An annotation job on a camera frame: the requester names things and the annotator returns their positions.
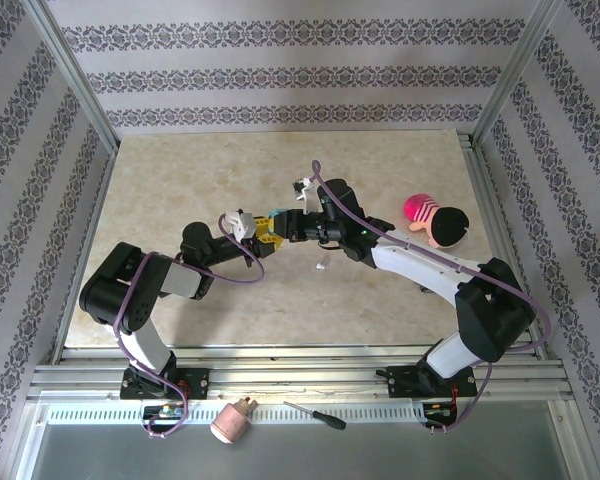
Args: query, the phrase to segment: metal bracket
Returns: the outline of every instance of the metal bracket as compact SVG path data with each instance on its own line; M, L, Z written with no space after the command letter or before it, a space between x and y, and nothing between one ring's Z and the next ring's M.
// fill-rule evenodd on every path
M178 384L184 382L187 388L189 400L206 400L209 392L209 369L208 368L178 368L176 378L173 380ZM166 394L158 395L147 381L138 378L133 369L127 368L122 377L120 387L121 400L180 400L180 395L172 389Z
M423 388L421 370L418 365L391 366L376 370L376 375L387 379L389 398L450 398L452 385L457 387L458 397L475 397L478 393L471 367L463 368L445 383L433 386L433 392Z

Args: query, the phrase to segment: striped wall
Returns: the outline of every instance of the striped wall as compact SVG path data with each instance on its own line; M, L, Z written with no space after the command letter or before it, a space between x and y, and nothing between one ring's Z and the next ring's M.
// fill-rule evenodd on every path
M600 1L566 1L483 145L600 464Z
M49 0L117 131L469 132L537 0Z
M0 0L0 478L49 353L108 154L14 0Z

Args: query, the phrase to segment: marble surface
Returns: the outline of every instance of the marble surface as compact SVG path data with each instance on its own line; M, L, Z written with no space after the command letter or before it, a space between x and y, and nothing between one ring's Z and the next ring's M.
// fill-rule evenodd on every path
M301 208L291 182L319 159L323 177L344 178L367 215L408 231L402 204L425 192L468 215L471 231L452 251L488 259L491 252L454 130L241 133L125 136L116 161L85 278L119 241L175 255L192 221L210 225L242 208L267 215ZM426 242L424 233L413 236ZM316 264L328 254L325 270ZM263 261L257 285L216 281L202 301L174 296L156 304L153 319L165 343L429 344L457 329L455 310L413 282L325 252L289 244ZM234 260L214 271L253 278ZM113 337L79 308L67 346L111 346Z

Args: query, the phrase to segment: screwdriver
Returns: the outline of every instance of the screwdriver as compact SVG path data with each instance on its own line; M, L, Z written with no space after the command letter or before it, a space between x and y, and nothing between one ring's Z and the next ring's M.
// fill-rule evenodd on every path
M300 410L301 412L308 413L316 420L320 420L331 428L335 428L336 430L344 430L347 427L347 422L339 419L338 417L334 417L333 415L327 415L326 413L321 413L316 410L309 410L308 408L302 408L298 405L294 405L293 403L284 402L285 405L291 408L295 408L296 410Z

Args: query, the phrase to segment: gray floor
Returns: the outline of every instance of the gray floor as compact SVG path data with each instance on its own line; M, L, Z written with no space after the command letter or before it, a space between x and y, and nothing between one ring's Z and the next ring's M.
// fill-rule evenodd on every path
M483 403L448 435L418 424L254 425L236 445L206 426L166 440L135 426L47 427L34 479L564 479L544 403Z

